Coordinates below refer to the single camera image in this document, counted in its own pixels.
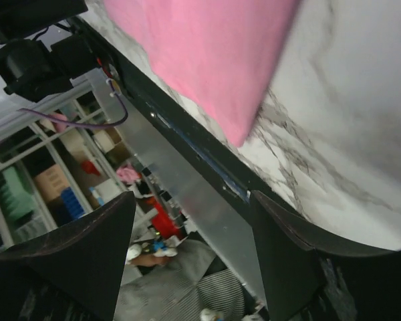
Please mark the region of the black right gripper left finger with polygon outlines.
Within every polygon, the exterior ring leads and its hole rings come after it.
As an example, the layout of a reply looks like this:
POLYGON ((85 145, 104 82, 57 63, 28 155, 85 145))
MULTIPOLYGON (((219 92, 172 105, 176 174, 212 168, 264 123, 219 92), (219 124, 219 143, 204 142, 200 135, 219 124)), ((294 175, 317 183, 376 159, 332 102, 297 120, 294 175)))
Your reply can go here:
POLYGON ((0 252, 0 320, 112 320, 135 209, 124 192, 0 252))

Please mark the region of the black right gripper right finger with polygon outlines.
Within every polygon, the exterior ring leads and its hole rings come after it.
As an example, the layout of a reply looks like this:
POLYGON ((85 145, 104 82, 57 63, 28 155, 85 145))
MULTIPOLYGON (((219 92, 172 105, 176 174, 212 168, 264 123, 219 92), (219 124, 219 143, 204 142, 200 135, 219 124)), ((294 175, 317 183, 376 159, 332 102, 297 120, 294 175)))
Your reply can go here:
POLYGON ((260 191, 251 225, 272 320, 401 320, 401 250, 358 243, 260 191))

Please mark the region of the pink t shirt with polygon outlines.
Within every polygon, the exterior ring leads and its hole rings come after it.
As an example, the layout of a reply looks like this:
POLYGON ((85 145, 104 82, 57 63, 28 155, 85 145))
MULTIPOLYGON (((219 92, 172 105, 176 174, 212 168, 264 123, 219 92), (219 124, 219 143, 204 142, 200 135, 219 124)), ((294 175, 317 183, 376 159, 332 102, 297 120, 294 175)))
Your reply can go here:
POLYGON ((152 71, 198 104, 233 146, 248 137, 298 1, 106 1, 152 71))

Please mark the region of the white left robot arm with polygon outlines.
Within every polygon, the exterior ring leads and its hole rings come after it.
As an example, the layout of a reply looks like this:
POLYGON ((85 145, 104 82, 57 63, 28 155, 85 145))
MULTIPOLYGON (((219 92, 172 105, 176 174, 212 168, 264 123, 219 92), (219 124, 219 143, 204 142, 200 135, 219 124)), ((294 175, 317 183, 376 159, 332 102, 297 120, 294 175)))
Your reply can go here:
POLYGON ((71 90, 97 68, 87 41, 61 24, 88 10, 85 1, 0 1, 0 76, 8 95, 31 102, 71 90))

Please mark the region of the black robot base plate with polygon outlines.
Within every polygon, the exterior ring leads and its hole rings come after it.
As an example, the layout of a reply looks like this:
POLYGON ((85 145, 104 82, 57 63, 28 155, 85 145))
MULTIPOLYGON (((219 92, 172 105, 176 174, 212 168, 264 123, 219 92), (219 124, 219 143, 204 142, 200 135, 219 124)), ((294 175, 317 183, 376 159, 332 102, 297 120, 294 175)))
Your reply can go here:
POLYGON ((146 118, 150 112, 163 117, 164 122, 149 121, 234 209, 246 208, 248 193, 260 191, 278 207, 298 216, 305 213, 289 169, 299 153, 275 133, 287 130, 287 121, 274 123, 266 117, 274 107, 262 107, 247 141, 241 148, 233 147, 194 102, 154 77, 141 47, 112 22, 95 29, 85 18, 70 21, 116 67, 119 84, 134 107, 146 118))

